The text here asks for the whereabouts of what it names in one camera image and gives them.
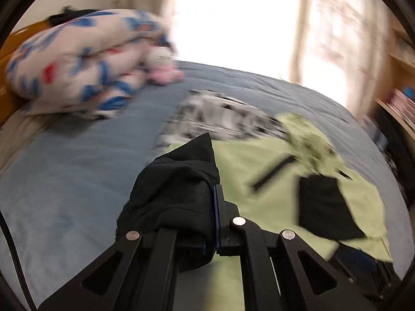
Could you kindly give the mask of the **light green black jacket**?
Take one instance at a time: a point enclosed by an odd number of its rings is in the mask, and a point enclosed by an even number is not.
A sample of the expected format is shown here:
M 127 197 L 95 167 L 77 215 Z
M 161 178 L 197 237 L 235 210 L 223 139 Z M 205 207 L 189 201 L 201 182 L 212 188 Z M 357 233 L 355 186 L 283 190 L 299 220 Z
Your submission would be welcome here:
M 348 168 L 331 141 L 304 117 L 282 114 L 287 138 L 212 141 L 224 197 L 271 232 L 292 229 L 319 255 L 351 271 L 371 301 L 387 283 L 392 257 L 377 188 Z

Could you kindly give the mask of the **blue bed blanket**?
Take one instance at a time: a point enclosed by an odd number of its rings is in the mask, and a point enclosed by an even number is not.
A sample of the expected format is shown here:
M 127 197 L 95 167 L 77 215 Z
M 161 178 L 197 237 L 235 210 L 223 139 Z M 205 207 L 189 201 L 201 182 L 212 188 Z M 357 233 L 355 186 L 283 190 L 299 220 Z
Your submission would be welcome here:
M 346 164 L 377 187 L 395 271 L 405 275 L 414 257 L 406 204 L 384 156 L 346 108 L 267 76 L 192 62 L 180 66 L 181 83 L 144 87 L 113 119 L 60 118 L 2 175 L 1 211 L 36 304 L 114 242 L 117 218 L 153 157 L 162 125 L 191 89 L 224 93 L 271 115 L 298 113 L 323 131 Z

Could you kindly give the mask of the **black white patterned garment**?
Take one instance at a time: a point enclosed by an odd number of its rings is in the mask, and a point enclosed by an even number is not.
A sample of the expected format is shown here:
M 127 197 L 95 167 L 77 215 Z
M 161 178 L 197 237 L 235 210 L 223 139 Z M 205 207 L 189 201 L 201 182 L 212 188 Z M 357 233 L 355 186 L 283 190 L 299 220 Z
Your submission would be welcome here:
M 153 156 L 159 157 L 170 145 L 187 143 L 204 133 L 213 140 L 287 139 L 281 123 L 260 108 L 223 93 L 191 90 L 165 122 Z

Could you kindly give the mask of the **beige pillow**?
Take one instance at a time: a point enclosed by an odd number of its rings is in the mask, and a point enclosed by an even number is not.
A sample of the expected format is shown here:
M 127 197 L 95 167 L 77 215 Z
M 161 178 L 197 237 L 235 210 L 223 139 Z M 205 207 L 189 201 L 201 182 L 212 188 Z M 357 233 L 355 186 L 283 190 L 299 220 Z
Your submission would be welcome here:
M 1 175 L 14 163 L 21 151 L 60 117 L 62 115 L 25 116 L 20 111 L 15 112 L 1 127 Z

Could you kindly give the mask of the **white pink cat plush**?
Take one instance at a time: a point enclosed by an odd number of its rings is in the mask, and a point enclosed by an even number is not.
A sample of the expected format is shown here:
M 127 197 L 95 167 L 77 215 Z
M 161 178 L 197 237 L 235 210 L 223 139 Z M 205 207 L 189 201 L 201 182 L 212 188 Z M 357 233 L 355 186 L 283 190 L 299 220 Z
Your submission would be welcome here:
M 148 79 L 158 86 L 167 86 L 177 83 L 184 77 L 184 73 L 176 66 L 172 50 L 164 46 L 150 48 L 145 61 Z

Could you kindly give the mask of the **floral pink blue quilt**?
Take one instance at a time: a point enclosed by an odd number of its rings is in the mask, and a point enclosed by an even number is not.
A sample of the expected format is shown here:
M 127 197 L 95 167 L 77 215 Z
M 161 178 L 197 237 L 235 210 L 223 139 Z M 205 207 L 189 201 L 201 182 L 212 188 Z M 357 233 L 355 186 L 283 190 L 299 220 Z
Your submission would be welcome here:
M 23 42 L 5 69 L 11 90 L 27 99 L 28 116 L 76 112 L 111 118 L 148 80 L 151 47 L 167 44 L 152 13 L 96 11 L 43 30 Z

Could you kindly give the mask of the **floral sheer curtain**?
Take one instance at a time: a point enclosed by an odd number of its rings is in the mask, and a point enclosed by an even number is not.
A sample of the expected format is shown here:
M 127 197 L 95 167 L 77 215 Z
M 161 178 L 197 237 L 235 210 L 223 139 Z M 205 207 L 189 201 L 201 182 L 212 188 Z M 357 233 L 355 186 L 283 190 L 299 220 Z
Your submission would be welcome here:
M 381 0 L 299 0 L 289 79 L 361 119 L 386 61 L 389 32 Z

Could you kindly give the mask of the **black knitted garment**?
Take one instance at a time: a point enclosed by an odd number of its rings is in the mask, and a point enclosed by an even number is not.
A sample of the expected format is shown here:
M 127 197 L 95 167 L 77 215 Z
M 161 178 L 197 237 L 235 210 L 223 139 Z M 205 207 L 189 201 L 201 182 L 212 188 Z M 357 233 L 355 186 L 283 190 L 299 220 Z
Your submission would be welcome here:
M 55 27 L 63 23 L 67 23 L 75 18 L 79 18 L 81 16 L 85 16 L 96 11 L 97 9 L 74 10 L 71 9 L 69 6 L 66 6 L 62 9 L 62 12 L 49 16 L 47 22 L 50 27 Z

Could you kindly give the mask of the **wooden wall shelf unit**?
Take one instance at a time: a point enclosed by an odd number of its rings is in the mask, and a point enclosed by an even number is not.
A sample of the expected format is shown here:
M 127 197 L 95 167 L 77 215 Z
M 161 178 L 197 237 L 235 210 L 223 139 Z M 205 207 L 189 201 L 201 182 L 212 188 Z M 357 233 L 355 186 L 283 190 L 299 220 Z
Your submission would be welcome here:
M 389 106 L 394 91 L 402 92 L 406 87 L 414 89 L 414 43 L 393 13 L 388 14 L 387 25 L 386 57 L 376 82 L 369 116 L 372 117 L 378 107 L 385 108 L 404 134 L 410 151 L 414 152 L 414 126 Z

